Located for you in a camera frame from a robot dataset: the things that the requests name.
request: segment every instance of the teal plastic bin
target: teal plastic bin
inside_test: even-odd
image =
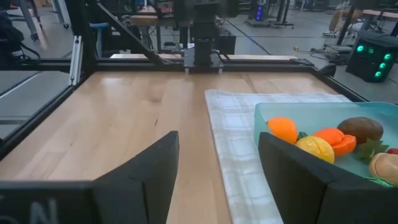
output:
[[[364,116],[383,126],[383,144],[398,148],[398,106],[390,103],[259,103],[254,112],[257,147],[260,133],[269,133],[266,122],[278,116],[292,119],[297,131],[308,135],[323,128],[335,128],[347,118]],[[337,157],[335,165],[362,177],[370,176],[368,166],[352,154]]]

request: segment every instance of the computer tower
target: computer tower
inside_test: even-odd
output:
[[[360,33],[359,36],[346,72],[366,82],[383,82],[397,59],[398,43],[390,41],[389,35]]]

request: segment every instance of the workshop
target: workshop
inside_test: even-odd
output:
[[[396,0],[0,0],[0,223],[396,223],[397,36]]]

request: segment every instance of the wooden table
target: wooden table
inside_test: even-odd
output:
[[[365,15],[372,15],[372,16],[380,16],[380,10],[372,10],[372,9],[365,9],[363,14]],[[398,13],[396,12],[383,12],[383,17],[391,18],[391,19],[398,19]]]
[[[95,179],[179,131],[168,223],[231,223],[205,90],[335,93],[308,73],[96,72],[0,162],[1,179]]]
[[[159,54],[161,58],[173,59],[182,58],[179,54]],[[290,60],[298,59],[292,55],[228,55],[229,59],[240,59],[240,60]],[[125,59],[142,59],[147,58],[143,54],[113,54],[111,58],[125,58]]]
[[[154,13],[154,15],[140,15],[139,13]],[[147,26],[156,26],[159,22],[157,15],[155,14],[156,11],[152,6],[147,6],[143,9],[141,9],[138,14],[133,15],[130,17],[131,22],[135,25],[147,25]]]

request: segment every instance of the dish towel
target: dish towel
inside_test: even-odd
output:
[[[220,90],[207,90],[205,97],[233,223],[283,223],[253,140],[256,104],[349,99],[326,93],[245,94]]]

